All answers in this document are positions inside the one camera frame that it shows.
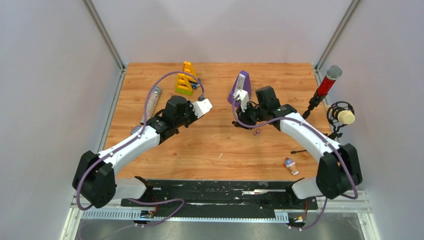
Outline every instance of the yellow toy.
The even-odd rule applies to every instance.
[[[185,61],[182,64],[182,71],[189,73],[196,78],[198,77],[195,69],[192,66],[192,63],[189,61]],[[193,90],[198,88],[198,82],[192,78],[191,76],[179,73],[176,77],[176,85],[175,85],[175,92],[186,94],[191,96],[193,94]]]
[[[191,96],[193,94],[193,87],[189,82],[189,76],[178,73],[176,76],[176,86],[175,86],[175,92],[180,94],[186,94]]]

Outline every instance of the gray wall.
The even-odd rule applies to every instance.
[[[330,91],[356,121],[363,185],[384,240],[422,239],[424,1],[363,0],[331,53],[343,77]]]
[[[126,63],[316,63],[351,0],[93,2]]]
[[[118,78],[82,1],[1,1],[0,239],[59,238]]]

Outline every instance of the wooden table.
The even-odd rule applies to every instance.
[[[140,123],[148,90],[164,74],[182,69],[182,63],[131,63],[117,102],[108,133],[106,148],[130,135]],[[189,128],[161,145],[150,149],[128,164],[119,177],[141,176],[147,179],[203,179],[203,180],[280,180],[293,181],[314,177],[318,164],[302,146],[288,135],[267,125],[246,130],[232,125],[234,120],[227,98],[241,70],[250,75],[252,100],[254,90],[272,86],[280,103],[290,104],[301,114],[317,89],[313,68],[309,63],[193,63],[194,70],[205,88],[205,96],[212,110]],[[175,92],[176,75],[163,80],[159,86],[163,94],[155,112],[165,107]],[[201,89],[185,98],[196,101]],[[323,133],[330,133],[322,105],[312,111],[307,121]],[[291,157],[300,173],[293,176],[285,168],[286,157]]]

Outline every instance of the red microphone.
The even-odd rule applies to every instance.
[[[318,89],[315,91],[315,94],[309,100],[309,106],[302,115],[304,119],[309,117],[311,111],[327,96],[333,84],[342,76],[342,73],[342,68],[337,65],[332,65],[327,69],[324,80],[322,80]]]
[[[326,96],[336,80],[342,76],[342,73],[343,71],[341,67],[337,65],[330,66],[327,69],[324,80],[322,80],[321,84],[316,90],[318,97]]]

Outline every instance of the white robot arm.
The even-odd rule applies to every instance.
[[[306,122],[292,106],[280,105],[272,87],[262,87],[255,93],[258,100],[256,106],[249,102],[246,91],[238,90],[234,93],[234,99],[240,102],[240,107],[236,111],[238,122],[233,124],[245,129],[254,127],[257,122],[272,124],[300,143],[318,162],[316,177],[300,179],[286,189],[293,193],[294,201],[321,195],[334,199],[352,187],[338,163],[335,151],[343,157],[355,185],[362,182],[355,147],[351,144],[340,145]]]
[[[156,114],[149,119],[144,128],[98,154],[91,151],[84,153],[72,186],[77,189],[87,169],[103,159],[82,183],[81,194],[96,208],[103,207],[112,199],[139,199],[147,189],[142,180],[116,178],[116,175],[136,157],[177,134],[179,127],[188,128],[211,108],[212,104],[208,99],[190,102],[182,96],[172,96],[167,101],[165,109],[160,111],[162,114]]]

